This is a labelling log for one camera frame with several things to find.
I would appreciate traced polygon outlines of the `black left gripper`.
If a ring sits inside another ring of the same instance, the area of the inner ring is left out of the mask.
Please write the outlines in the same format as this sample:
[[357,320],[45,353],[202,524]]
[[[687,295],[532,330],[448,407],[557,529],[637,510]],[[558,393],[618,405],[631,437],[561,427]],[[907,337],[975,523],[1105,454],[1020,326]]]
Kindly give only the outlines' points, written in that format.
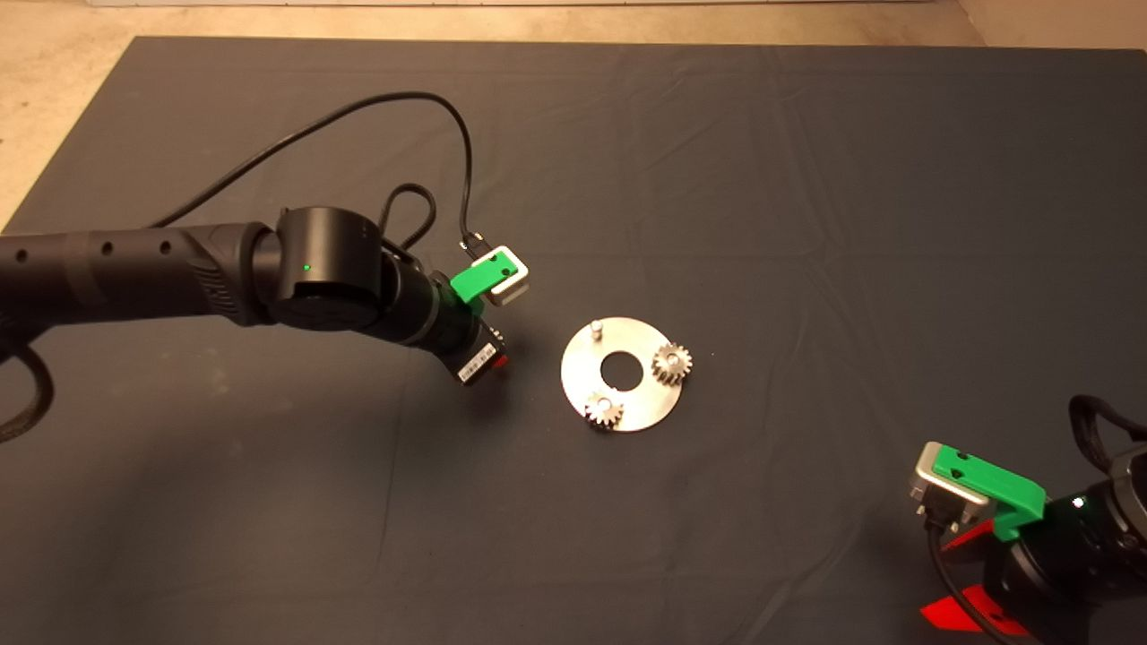
[[446,275],[435,275],[439,296],[435,314],[435,356],[459,384],[474,384],[479,376],[508,363],[505,339],[484,319],[484,297],[465,300]]

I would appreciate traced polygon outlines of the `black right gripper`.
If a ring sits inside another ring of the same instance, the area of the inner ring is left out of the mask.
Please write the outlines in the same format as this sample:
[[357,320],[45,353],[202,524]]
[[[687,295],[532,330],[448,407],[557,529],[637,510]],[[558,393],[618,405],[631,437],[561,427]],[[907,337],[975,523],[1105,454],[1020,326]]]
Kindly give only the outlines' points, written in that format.
[[[980,547],[994,523],[949,536],[942,550]],[[1130,471],[1050,503],[1040,522],[988,557],[982,585],[963,588],[1000,632],[1037,642],[1089,642],[1093,614],[1144,597],[1144,473]],[[920,608],[944,632],[982,632],[954,595]]]

